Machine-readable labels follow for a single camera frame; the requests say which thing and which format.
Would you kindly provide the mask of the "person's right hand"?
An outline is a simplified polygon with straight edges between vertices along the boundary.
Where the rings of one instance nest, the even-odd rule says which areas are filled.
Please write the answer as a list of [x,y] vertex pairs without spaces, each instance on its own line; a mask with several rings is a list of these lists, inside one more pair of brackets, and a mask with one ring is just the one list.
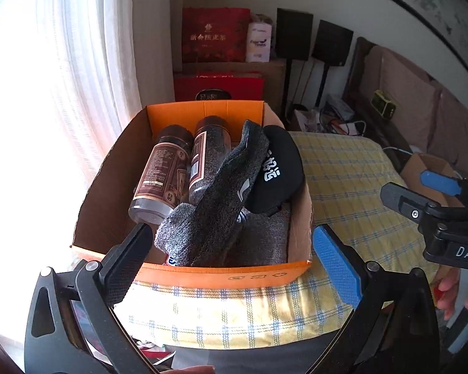
[[[440,266],[435,275],[435,285],[440,293],[436,301],[436,307],[444,312],[445,321],[448,321],[455,313],[460,276],[460,268],[450,268],[447,266]],[[468,298],[464,306],[468,310]]]

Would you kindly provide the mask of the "person's left hand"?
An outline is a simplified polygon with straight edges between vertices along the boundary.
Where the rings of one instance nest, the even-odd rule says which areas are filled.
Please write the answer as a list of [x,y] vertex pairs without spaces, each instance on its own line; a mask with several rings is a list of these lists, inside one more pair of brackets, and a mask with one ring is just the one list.
[[166,374],[215,374],[215,367],[213,366],[196,366],[186,367],[181,369],[173,369],[166,372]]

